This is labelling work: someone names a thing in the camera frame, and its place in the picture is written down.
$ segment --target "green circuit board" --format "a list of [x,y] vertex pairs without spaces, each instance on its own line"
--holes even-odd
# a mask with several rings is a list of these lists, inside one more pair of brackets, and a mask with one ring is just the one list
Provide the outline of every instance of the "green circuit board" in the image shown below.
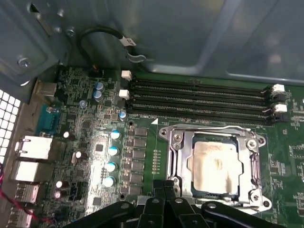
[[[181,82],[198,79],[148,73],[138,73],[136,76]],[[105,70],[92,73],[88,69],[68,67],[59,73],[59,83],[67,95],[67,103],[58,108],[60,112],[55,118],[58,118],[59,121],[54,120],[55,124],[51,125],[49,131],[53,131],[55,128],[54,137],[58,139],[63,139],[62,135],[65,131],[75,132],[77,137],[76,141],[67,143],[63,161],[56,163],[53,181],[49,184],[48,194],[44,201],[44,214],[47,216],[52,216],[53,211],[58,208],[67,208],[67,219],[60,222],[61,225],[68,224],[118,200],[136,203],[137,191],[134,191],[134,194],[132,192],[124,193],[126,188],[131,187],[129,183],[124,182],[123,177],[130,169],[127,165],[125,166],[126,153],[133,149],[133,145],[127,146],[129,141],[141,140],[140,148],[145,153],[145,158],[138,160],[143,168],[135,171],[143,176],[143,182],[133,185],[140,187],[141,195],[150,196],[153,179],[166,178],[168,148],[167,142],[158,135],[159,129],[178,123],[209,126],[228,124],[141,114],[131,114],[125,121],[120,121],[118,113],[121,109],[116,106],[119,80],[120,71]],[[208,78],[199,80],[210,85],[259,89],[267,86],[266,84]],[[100,103],[93,98],[94,84],[98,81],[103,82],[106,87],[104,100]],[[301,87],[295,86],[286,86],[285,90],[290,122],[277,123],[273,126],[245,125],[267,140],[267,146],[260,150],[260,166],[263,195],[272,201],[273,207],[256,216],[290,228],[302,228],[304,224],[304,93]],[[86,108],[79,107],[81,100],[87,102]],[[43,125],[42,121],[50,122],[45,118],[54,118],[53,116],[45,117],[43,112],[45,110],[42,110],[43,118],[38,123],[40,128]],[[147,134],[137,136],[130,133],[136,129],[146,129]],[[118,130],[121,133],[119,140],[111,140],[112,130]],[[97,145],[102,145],[102,150],[97,151]],[[107,150],[110,146],[116,146],[120,151],[119,155],[109,156]],[[72,164],[71,158],[76,150],[85,151],[89,155],[89,159]],[[116,171],[109,174],[105,170],[107,162],[115,162],[118,167]],[[115,185],[110,188],[102,185],[102,180],[108,175],[113,176],[116,180]],[[54,185],[58,180],[86,182],[87,187],[83,190],[83,198],[76,201],[53,199]]]

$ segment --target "cable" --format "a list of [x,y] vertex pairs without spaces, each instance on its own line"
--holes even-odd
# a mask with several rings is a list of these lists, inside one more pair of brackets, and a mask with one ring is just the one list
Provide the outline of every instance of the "cable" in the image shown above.
[[[83,38],[85,36],[93,34],[93,33],[97,33],[97,32],[104,32],[104,33],[110,34],[112,36],[115,36],[119,40],[121,40],[124,37],[123,34],[121,34],[120,32],[116,31],[115,29],[109,28],[109,27],[105,27],[105,26],[96,26],[96,27],[88,28],[88,29],[80,32],[80,34],[77,36],[77,39],[76,39],[77,49],[78,49],[79,53],[82,55],[82,57],[85,59],[85,61],[89,65],[91,65],[95,70],[97,70],[98,67],[91,60],[91,58],[90,58],[89,54],[87,53],[87,51],[82,47],[82,40],[83,40]],[[130,54],[136,55],[135,49],[134,49],[133,46],[126,46],[124,48],[127,49]]]
[[3,179],[4,179],[4,167],[3,167],[3,164],[0,162],[0,197],[6,199],[11,204],[14,204],[18,209],[23,210],[26,214],[31,215],[32,218],[35,219],[35,220],[39,220],[39,221],[47,222],[47,223],[53,223],[53,221],[51,219],[48,219],[48,218],[39,218],[37,215],[35,215],[30,210],[28,210],[25,207],[21,206],[16,200],[8,197],[7,194],[5,194],[2,191]]

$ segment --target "electrolytic capacitor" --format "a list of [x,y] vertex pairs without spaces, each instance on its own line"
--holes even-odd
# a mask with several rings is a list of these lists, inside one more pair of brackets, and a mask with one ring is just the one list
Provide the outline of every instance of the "electrolytic capacitor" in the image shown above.
[[113,139],[113,140],[119,140],[120,136],[121,136],[121,134],[118,130],[113,130],[111,132],[111,139]]
[[114,162],[109,162],[105,165],[105,169],[108,172],[113,172],[114,170],[116,170],[117,165]]
[[77,151],[75,156],[77,159],[87,159],[88,158],[87,153],[81,152],[81,151]]
[[59,180],[56,182],[56,188],[60,189],[60,188],[67,188],[69,186],[69,182],[66,180]]
[[93,97],[95,98],[96,102],[101,102],[104,98],[104,96],[102,95],[102,93],[99,90],[96,90],[93,93]]
[[119,119],[120,119],[121,121],[125,121],[126,118],[127,118],[127,113],[124,112],[124,111],[121,111],[121,112],[118,114],[118,116],[119,116]]
[[64,132],[63,133],[63,137],[65,139],[70,140],[70,141],[74,141],[76,139],[76,136],[73,133],[71,133],[71,132]]
[[116,146],[111,146],[108,149],[108,153],[109,153],[110,156],[116,156],[119,153],[119,150]]
[[105,90],[104,84],[102,82],[96,82],[95,89],[99,90],[100,92],[103,92]]
[[55,199],[61,199],[63,197],[67,196],[67,190],[56,190],[54,192],[54,198]]
[[80,106],[81,108],[85,108],[85,107],[87,106],[86,101],[85,101],[85,100],[81,100],[81,101],[79,102],[79,106]]
[[115,184],[115,178],[114,177],[106,177],[103,180],[103,184],[107,188],[112,187]]

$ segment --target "red wire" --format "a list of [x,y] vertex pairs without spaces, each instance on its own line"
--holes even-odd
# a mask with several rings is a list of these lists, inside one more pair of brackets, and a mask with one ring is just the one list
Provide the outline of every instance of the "red wire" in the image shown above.
[[14,204],[18,209],[23,210],[28,215],[31,215],[33,219],[35,220],[41,220],[43,222],[47,223],[53,223],[51,219],[48,218],[39,218],[37,215],[35,215],[33,212],[27,210],[26,208],[22,207],[16,200],[8,197],[3,191],[2,191],[2,183],[4,178],[4,171],[2,171],[2,175],[0,176],[0,196],[4,199],[6,199],[8,202]]

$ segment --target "cpu socket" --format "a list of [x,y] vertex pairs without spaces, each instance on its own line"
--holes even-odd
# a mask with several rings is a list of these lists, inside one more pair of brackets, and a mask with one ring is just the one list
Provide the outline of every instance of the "cpu socket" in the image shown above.
[[197,206],[210,200],[255,214],[272,207],[262,195],[259,147],[263,136],[240,126],[177,124],[163,127],[168,141],[167,179],[177,197]]

